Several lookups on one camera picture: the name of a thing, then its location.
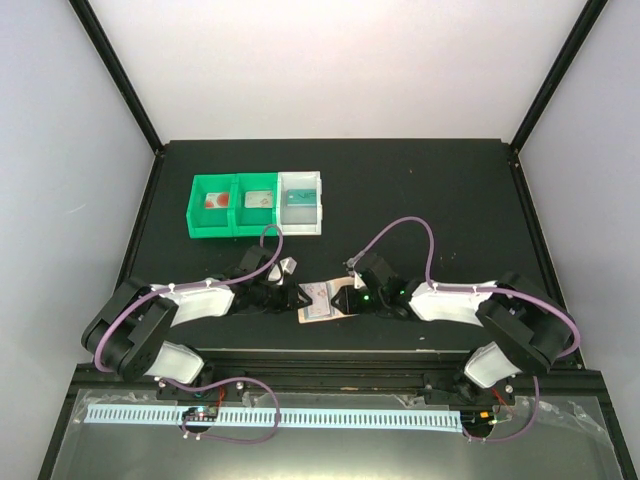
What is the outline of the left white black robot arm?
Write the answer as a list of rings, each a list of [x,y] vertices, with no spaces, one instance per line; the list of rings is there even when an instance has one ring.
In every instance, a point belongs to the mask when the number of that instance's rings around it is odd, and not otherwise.
[[[203,318],[304,309],[312,299],[293,279],[296,262],[261,247],[238,266],[188,284],[124,281],[81,336],[100,368],[125,381],[143,376],[179,383],[193,399],[207,397],[215,376],[195,349],[168,340],[172,328]]]

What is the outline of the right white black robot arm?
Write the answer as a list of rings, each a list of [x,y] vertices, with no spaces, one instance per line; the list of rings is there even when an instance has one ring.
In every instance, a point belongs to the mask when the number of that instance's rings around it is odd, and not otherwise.
[[[377,254],[350,263],[349,273],[348,283],[330,297],[342,314],[448,321],[486,331],[489,343],[472,351],[454,379],[457,396],[467,403],[479,402],[509,377],[548,373],[580,344],[568,312],[516,273],[475,284],[405,280]]]

